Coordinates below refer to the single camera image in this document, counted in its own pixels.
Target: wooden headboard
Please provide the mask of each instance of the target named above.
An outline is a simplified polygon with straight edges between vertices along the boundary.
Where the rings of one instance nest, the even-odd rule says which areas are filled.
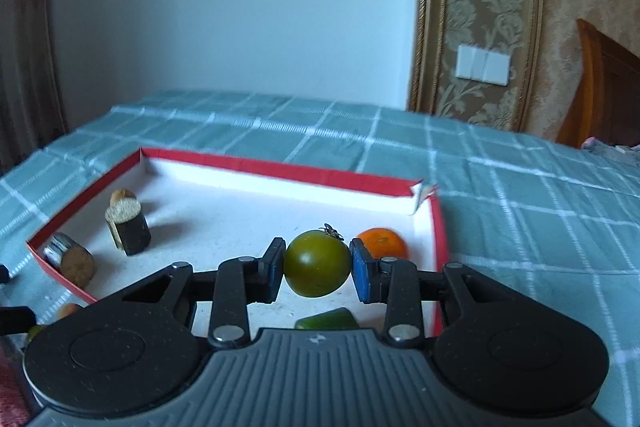
[[[584,72],[556,141],[578,148],[594,136],[640,144],[640,58],[585,20],[578,19],[578,30]]]

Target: bed sheet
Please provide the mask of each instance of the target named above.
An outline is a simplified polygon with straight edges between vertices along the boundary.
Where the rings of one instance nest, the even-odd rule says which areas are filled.
[[[0,179],[2,305],[41,323],[73,300],[24,242],[124,156],[160,146],[424,178],[450,256],[593,328],[609,349],[596,410],[640,423],[640,170],[523,134],[370,105],[171,91],[113,107]]]

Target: wall outlet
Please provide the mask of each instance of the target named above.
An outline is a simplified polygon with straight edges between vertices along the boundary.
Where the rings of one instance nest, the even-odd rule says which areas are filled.
[[[460,44],[456,61],[456,77],[506,86],[509,82],[511,57],[478,46]]]

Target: white wall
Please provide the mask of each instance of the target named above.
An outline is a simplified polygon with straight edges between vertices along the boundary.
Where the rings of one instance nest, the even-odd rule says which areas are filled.
[[[159,89],[404,108],[416,0],[49,0],[75,127]]]

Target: red cloth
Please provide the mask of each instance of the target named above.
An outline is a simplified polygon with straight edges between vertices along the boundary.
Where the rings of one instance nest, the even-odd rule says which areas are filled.
[[[0,347],[0,427],[20,427],[29,417],[14,372]]]

